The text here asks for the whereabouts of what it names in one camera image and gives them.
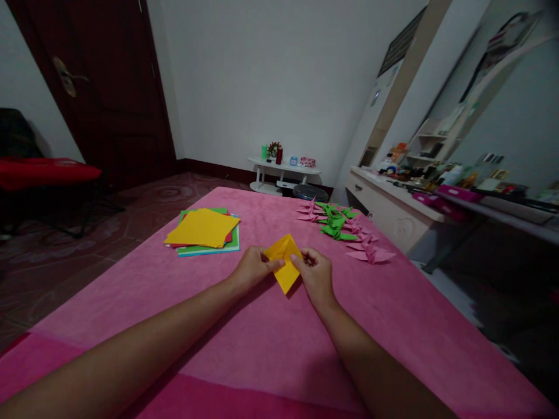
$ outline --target folded yellow paper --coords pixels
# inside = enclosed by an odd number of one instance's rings
[[[287,294],[299,276],[299,271],[293,266],[293,263],[291,263],[292,254],[296,254],[300,258],[303,258],[303,255],[297,248],[290,234],[282,237],[264,251],[264,255],[270,260],[283,259],[285,261],[285,265],[274,272],[274,276],[284,294]]]
[[[165,243],[223,247],[227,234],[238,222],[238,218],[218,214],[207,208],[190,211],[178,227],[169,233]]]

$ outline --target patterned floor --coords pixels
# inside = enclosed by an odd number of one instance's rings
[[[29,222],[18,236],[0,242],[0,352],[218,186],[250,190],[231,180],[183,173],[120,192],[115,203],[126,211],[96,208],[82,239]]]

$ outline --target red chair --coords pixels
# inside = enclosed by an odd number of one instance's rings
[[[102,180],[103,172],[96,167],[67,158],[44,158],[23,115],[15,109],[0,109],[0,216],[12,220],[9,230],[0,223],[2,233],[14,235],[25,219],[35,219],[75,239],[82,237],[96,205],[124,211],[101,196]],[[78,232],[50,217],[83,204]]]

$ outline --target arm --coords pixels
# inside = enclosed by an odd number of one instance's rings
[[[301,253],[305,260],[292,255],[293,264],[371,415],[378,419],[456,419],[436,395],[342,308],[332,288],[330,260],[311,248],[301,249]]]
[[[115,417],[229,308],[284,262],[251,247],[229,277],[63,365],[0,406],[0,417]]]

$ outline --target pink towel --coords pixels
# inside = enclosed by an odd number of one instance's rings
[[[346,243],[321,234],[320,225],[296,219],[296,199],[219,187],[192,206],[201,207],[227,207],[242,218],[242,250],[251,244],[267,247],[291,233],[299,247],[315,247],[331,258],[342,305],[453,410],[520,416],[552,409],[374,225],[375,245],[396,253],[390,263],[370,265],[347,257]],[[178,258],[162,246],[176,223],[154,234],[33,332],[89,348],[231,273],[242,252]],[[29,345],[30,338],[20,346]],[[0,360],[0,376],[6,376],[6,363],[18,350]],[[22,371],[33,356],[22,354]],[[288,299],[273,277],[240,301],[186,359],[180,374],[209,383],[364,412],[304,287]]]

